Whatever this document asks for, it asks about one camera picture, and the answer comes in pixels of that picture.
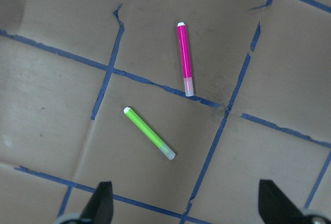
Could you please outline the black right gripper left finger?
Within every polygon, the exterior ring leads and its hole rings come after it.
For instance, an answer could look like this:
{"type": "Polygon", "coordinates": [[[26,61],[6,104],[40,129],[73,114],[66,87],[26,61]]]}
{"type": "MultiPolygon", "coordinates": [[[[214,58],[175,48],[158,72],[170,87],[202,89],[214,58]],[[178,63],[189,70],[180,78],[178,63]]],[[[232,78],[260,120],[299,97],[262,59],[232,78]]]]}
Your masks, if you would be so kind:
{"type": "Polygon", "coordinates": [[[80,215],[80,223],[110,224],[113,214],[112,182],[100,182],[80,215]]]}

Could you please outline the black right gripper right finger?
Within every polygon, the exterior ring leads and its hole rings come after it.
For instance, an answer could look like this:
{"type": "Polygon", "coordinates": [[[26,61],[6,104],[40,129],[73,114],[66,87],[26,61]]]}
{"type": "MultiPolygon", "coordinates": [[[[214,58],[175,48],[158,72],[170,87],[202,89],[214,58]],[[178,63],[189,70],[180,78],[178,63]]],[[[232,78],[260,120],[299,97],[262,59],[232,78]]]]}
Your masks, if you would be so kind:
{"type": "Polygon", "coordinates": [[[258,212],[264,223],[299,223],[303,213],[272,180],[259,181],[258,212]]]}

